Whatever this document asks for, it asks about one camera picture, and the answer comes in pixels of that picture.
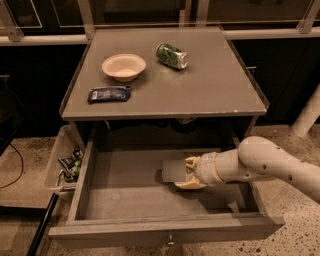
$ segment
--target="cable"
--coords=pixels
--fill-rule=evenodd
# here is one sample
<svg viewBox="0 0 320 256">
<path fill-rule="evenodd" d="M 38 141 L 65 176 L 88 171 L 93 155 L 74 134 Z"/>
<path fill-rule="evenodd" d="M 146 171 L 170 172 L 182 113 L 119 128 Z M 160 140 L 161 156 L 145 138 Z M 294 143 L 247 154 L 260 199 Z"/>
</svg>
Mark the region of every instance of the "cable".
<svg viewBox="0 0 320 256">
<path fill-rule="evenodd" d="M 17 181 L 21 178 L 21 176 L 22 176 L 22 174 L 23 174 L 24 162 L 23 162 L 22 155 L 20 154 L 19 150 L 16 149 L 11 143 L 9 143 L 9 145 L 18 153 L 18 155 L 19 155 L 19 157 L 20 157 L 20 159 L 21 159 L 21 172 L 20 172 L 18 178 L 16 178 L 14 181 L 10 182 L 10 183 L 7 184 L 7 185 L 1 186 L 0 189 L 9 187 L 10 185 L 14 184 L 15 182 L 17 182 Z"/>
</svg>

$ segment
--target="floor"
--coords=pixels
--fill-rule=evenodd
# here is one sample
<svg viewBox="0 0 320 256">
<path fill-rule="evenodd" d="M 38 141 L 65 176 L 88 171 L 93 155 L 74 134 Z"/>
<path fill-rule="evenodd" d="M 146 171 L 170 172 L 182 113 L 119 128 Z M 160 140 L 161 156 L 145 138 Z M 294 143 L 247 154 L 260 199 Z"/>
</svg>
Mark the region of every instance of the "floor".
<svg viewBox="0 0 320 256">
<path fill-rule="evenodd" d="M 292 134 L 288 126 L 254 127 L 252 135 L 263 136 L 301 160 L 320 166 L 320 125 L 314 125 L 304 138 Z M 51 193 L 44 187 L 45 169 L 55 142 L 49 138 L 15 139 L 12 145 L 21 153 L 21 178 L 0 189 L 0 205 L 46 207 Z M 19 176 L 21 160 L 11 147 L 0 157 L 0 187 Z M 283 216 L 286 224 L 265 240 L 184 244 L 165 252 L 165 247 L 98 248 L 67 250 L 48 237 L 48 229 L 63 225 L 68 216 L 72 193 L 62 194 L 36 255 L 292 255 L 320 256 L 320 205 L 280 180 L 256 182 L 266 210 Z M 39 224 L 38 218 L 0 216 L 0 256 L 26 255 Z"/>
</svg>

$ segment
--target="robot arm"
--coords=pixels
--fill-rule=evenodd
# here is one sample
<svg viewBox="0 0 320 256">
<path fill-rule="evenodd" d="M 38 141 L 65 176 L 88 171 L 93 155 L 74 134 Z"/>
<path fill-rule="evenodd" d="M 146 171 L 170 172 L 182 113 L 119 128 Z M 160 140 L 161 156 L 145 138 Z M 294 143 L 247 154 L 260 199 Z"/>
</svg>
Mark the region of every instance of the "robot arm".
<svg viewBox="0 0 320 256">
<path fill-rule="evenodd" d="M 186 170 L 186 182 L 175 182 L 182 189 L 276 177 L 320 203 L 320 167 L 293 157 L 262 137 L 248 137 L 238 149 L 187 158 Z"/>
</svg>

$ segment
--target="dark cabinet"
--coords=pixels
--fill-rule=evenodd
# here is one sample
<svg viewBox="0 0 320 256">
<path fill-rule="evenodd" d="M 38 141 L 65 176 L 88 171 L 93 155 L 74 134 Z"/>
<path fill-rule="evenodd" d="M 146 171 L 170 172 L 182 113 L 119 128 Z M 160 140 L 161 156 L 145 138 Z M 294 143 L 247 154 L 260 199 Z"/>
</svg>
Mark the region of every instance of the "dark cabinet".
<svg viewBox="0 0 320 256">
<path fill-rule="evenodd" d="M 55 136 L 64 124 L 59 107 L 85 45 L 0 47 L 3 88 L 15 105 L 16 136 Z"/>
<path fill-rule="evenodd" d="M 291 124 L 320 82 L 320 39 L 233 41 L 270 102 L 257 124 Z"/>
</svg>

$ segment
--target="drawer front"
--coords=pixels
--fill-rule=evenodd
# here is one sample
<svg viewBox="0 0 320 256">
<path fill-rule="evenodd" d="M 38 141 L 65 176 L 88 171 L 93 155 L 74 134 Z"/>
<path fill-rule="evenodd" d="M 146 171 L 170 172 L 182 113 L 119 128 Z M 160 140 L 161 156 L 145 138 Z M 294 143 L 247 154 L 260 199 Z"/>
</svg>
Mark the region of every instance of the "drawer front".
<svg viewBox="0 0 320 256">
<path fill-rule="evenodd" d="M 69 249 L 163 246 L 175 244 L 265 239 L 278 230 L 284 221 L 255 214 L 219 215 L 215 218 L 158 223 L 89 224 L 77 223 L 51 228 L 49 236 Z"/>
</svg>

